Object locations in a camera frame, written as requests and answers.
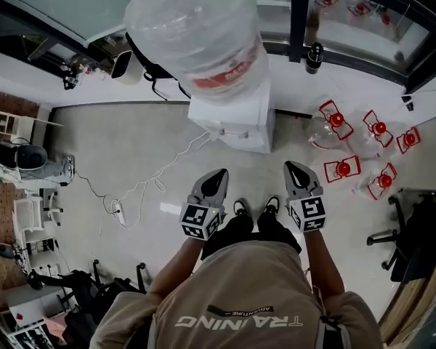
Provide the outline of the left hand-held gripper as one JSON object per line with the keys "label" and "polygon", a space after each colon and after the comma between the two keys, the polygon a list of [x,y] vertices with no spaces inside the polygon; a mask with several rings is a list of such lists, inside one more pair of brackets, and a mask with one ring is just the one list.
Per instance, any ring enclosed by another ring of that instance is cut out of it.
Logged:
{"label": "left hand-held gripper", "polygon": [[226,169],[216,169],[195,182],[179,215],[186,236],[207,241],[217,231],[226,216],[227,188]]}

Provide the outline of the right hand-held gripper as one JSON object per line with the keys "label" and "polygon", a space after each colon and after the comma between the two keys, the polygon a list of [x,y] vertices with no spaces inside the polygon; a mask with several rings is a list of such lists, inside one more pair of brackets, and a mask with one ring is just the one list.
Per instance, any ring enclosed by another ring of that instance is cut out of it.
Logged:
{"label": "right hand-held gripper", "polygon": [[326,224],[323,187],[309,167],[295,161],[283,164],[286,185],[286,208],[289,217],[302,233],[320,230]]}

